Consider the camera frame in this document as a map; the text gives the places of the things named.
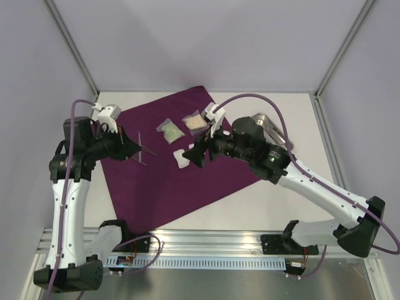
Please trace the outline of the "aluminium front rail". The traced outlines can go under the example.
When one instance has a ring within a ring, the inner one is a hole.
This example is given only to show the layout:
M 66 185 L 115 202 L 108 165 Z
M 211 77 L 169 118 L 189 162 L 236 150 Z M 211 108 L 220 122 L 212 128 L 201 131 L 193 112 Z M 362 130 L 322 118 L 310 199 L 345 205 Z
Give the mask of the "aluminium front rail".
M 98 228 L 84 228 L 84 245 L 97 235 Z M 151 231 L 164 243 L 162 256 L 213 256 L 213 257 L 261 257 L 262 234 L 280 234 L 278 231 L 223 231 L 157 229 Z M 47 254 L 51 245 L 52 229 L 44 229 L 36 254 Z M 339 246 L 328 246 L 326 258 L 360 257 L 349 254 Z

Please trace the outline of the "steel instrument tray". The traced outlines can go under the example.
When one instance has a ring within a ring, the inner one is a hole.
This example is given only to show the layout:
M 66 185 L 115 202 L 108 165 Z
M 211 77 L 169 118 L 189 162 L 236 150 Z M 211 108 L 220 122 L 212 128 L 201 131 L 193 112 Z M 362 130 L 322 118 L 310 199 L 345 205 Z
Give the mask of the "steel instrument tray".
M 262 128 L 262 131 L 260 129 L 256 130 L 256 139 L 261 140 L 261 132 L 263 132 L 264 140 L 267 143 L 280 146 L 284 149 L 290 149 L 291 151 L 294 149 L 294 144 L 291 140 L 289 140 L 289 145 L 286 145 L 283 130 L 267 114 L 259 112 L 251 116 L 251 119 L 257 126 Z

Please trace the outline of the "green gauze packet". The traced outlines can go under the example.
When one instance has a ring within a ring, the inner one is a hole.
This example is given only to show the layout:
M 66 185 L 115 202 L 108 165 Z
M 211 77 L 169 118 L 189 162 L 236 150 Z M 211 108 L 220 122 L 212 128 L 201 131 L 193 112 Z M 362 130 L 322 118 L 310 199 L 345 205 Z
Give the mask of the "green gauze packet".
M 156 131 L 163 133 L 164 139 L 168 144 L 172 144 L 185 136 L 184 132 L 180 130 L 169 118 L 163 121 L 156 128 Z

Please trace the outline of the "steel tweezers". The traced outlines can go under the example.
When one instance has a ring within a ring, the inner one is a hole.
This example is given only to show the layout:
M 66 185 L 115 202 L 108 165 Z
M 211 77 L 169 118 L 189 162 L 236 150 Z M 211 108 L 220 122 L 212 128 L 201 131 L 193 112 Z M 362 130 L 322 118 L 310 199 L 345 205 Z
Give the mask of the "steel tweezers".
M 142 159 L 139 159 L 138 157 L 132 156 L 131 159 L 137 161 L 139 164 L 143 164 L 143 165 L 147 166 L 147 164 L 145 162 L 143 162 Z
M 138 131 L 137 132 L 138 133 L 138 144 L 139 144 L 139 146 L 141 147 L 142 146 L 142 143 L 141 143 L 141 133 Z M 141 148 L 141 150 L 138 152 L 138 158 L 139 159 L 142 159 L 142 148 Z
M 157 156 L 157 154 L 156 154 L 155 152 L 151 151 L 151 150 L 148 149 L 147 147 L 141 146 L 141 148 L 142 148 L 143 151 L 145 151 L 145 152 L 147 152 L 147 153 L 150 153 L 150 154 L 152 154 L 152 155 L 154 155 L 154 156 Z

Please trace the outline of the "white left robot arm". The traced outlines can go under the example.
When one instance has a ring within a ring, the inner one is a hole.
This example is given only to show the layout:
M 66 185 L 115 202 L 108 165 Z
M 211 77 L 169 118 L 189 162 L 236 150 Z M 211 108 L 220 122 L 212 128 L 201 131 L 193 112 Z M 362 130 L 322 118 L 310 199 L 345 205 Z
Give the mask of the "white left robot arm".
M 124 161 L 141 147 L 131 141 L 115 117 L 74 117 L 63 124 L 64 140 L 49 163 L 54 194 L 52 238 L 45 266 L 34 272 L 33 283 L 54 293 L 99 289 L 103 262 L 116 249 L 131 243 L 127 222 L 104 221 L 96 237 L 84 243 L 84 212 L 97 161 Z

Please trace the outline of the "right aluminium frame post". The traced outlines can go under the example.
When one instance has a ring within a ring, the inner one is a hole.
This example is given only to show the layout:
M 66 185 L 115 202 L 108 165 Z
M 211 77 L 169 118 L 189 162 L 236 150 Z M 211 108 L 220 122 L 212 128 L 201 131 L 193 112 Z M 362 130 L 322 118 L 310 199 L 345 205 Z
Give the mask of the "right aluminium frame post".
M 317 89 L 315 90 L 314 97 L 317 100 L 321 99 L 322 95 L 328 88 L 329 83 L 331 82 L 340 64 L 346 57 L 346 54 L 350 50 L 358 34 L 361 32 L 361 29 L 365 25 L 369 15 L 372 13 L 377 3 L 378 3 L 377 0 L 364 1 L 360 11 L 358 12 L 355 20 L 352 22 L 351 27 L 349 28 L 345 38 L 343 39 L 333 60 L 331 61 L 327 71 L 324 73 L 321 82 L 319 83 Z

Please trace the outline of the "purple cloth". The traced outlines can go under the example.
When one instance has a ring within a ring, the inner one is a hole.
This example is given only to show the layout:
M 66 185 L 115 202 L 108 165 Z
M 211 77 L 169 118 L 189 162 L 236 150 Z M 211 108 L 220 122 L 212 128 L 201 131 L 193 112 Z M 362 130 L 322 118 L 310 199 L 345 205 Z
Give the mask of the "purple cloth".
M 133 159 L 104 159 L 92 175 L 86 203 L 85 225 L 123 219 L 129 229 L 144 233 L 160 227 L 173 229 L 223 229 L 223 214 L 234 209 L 236 194 L 257 181 L 244 162 L 220 157 L 204 169 L 183 169 L 173 156 L 193 142 L 189 132 L 168 144 L 156 128 L 169 118 L 183 129 L 183 117 L 204 109 L 212 97 L 202 86 L 176 92 L 102 92 L 100 104 L 116 104 L 118 123 L 127 135 L 157 154 L 143 153 L 143 164 Z

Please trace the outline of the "left aluminium frame post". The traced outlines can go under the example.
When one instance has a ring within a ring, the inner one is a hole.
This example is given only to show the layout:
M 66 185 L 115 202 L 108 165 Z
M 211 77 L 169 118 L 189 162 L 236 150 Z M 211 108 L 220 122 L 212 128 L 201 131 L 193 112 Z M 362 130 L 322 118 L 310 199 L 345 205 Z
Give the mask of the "left aluminium frame post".
M 56 2 L 53 0 L 43 0 L 43 4 L 45 5 L 46 9 L 48 10 L 53 22 L 55 23 L 57 30 L 59 31 L 62 40 L 66 44 L 76 66 L 78 67 L 79 71 L 81 72 L 88 88 L 90 89 L 91 93 L 94 95 L 95 99 L 99 97 L 99 89 L 97 84 L 95 83 L 84 59 L 76 46 L 76 43 L 68 29 L 66 22 L 64 21 L 60 10 L 58 9 Z

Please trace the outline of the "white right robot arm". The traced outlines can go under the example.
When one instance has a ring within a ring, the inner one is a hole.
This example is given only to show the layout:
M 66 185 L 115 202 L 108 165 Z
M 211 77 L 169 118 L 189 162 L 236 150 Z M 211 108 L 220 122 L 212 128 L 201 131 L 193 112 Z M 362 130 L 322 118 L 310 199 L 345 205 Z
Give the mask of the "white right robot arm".
M 226 156 L 248 163 L 259 178 L 294 191 L 328 212 L 332 219 L 317 222 L 290 221 L 281 234 L 281 244 L 290 254 L 317 254 L 317 247 L 340 246 L 348 253 L 369 256 L 380 228 L 385 202 L 374 196 L 366 199 L 308 171 L 300 160 L 291 160 L 288 151 L 267 142 L 264 129 L 251 117 L 241 117 L 232 124 L 232 132 L 219 129 L 198 136 L 183 157 L 199 168 L 208 156 L 215 161 Z

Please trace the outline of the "aluminium frame post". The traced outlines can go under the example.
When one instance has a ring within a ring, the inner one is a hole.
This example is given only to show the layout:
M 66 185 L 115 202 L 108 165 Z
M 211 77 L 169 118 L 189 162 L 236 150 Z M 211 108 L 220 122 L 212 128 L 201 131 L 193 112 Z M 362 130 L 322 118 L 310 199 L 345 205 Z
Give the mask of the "aluminium frame post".
M 62 40 L 66 44 L 76 66 L 78 67 L 79 71 L 81 72 L 88 88 L 90 89 L 91 93 L 94 95 L 95 99 L 99 97 L 99 89 L 97 84 L 95 83 L 84 59 L 76 46 L 76 43 L 68 29 L 66 22 L 64 21 L 60 10 L 58 9 L 56 2 L 53 0 L 43 0 L 43 4 L 45 5 L 46 9 L 48 10 L 53 22 L 55 23 L 57 30 L 59 31 Z
M 377 3 L 378 3 L 377 0 L 364 1 L 360 11 L 358 12 L 355 20 L 352 22 L 351 27 L 349 28 L 345 38 L 343 39 L 333 60 L 331 61 L 327 71 L 324 73 L 321 82 L 319 83 L 317 89 L 315 90 L 314 97 L 317 100 L 321 99 L 322 95 L 328 88 L 329 83 L 331 82 L 340 64 L 346 57 L 346 54 L 350 50 L 358 34 L 361 32 L 361 29 L 365 25 L 369 15 L 372 13 Z

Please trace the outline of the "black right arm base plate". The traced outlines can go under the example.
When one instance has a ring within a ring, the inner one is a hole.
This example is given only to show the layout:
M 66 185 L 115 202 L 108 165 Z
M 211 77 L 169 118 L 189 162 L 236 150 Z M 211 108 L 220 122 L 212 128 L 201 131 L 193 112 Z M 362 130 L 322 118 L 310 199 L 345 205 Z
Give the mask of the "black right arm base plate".
M 280 234 L 260 235 L 263 254 L 282 254 L 282 255 L 311 255 L 319 254 L 317 246 L 303 247 L 293 241 L 290 237 L 282 237 Z

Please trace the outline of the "beige gauze packet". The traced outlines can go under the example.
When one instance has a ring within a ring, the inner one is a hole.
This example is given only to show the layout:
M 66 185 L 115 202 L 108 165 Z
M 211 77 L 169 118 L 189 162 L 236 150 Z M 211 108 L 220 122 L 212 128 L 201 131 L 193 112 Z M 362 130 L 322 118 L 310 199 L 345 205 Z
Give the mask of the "beige gauze packet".
M 208 128 L 207 122 L 204 120 L 203 116 L 198 110 L 184 117 L 182 119 L 182 122 L 187 127 L 192 136 Z

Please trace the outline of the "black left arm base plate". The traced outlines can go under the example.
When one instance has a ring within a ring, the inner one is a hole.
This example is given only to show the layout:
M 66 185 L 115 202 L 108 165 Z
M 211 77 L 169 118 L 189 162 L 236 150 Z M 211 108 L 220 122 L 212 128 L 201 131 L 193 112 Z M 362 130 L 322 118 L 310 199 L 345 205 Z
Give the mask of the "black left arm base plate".
M 113 251 L 121 252 L 121 253 L 148 253 L 151 243 L 151 237 L 148 234 L 141 236 L 132 236 L 129 237 L 126 241 L 131 241 L 129 244 L 125 244 L 124 246 L 116 246 Z

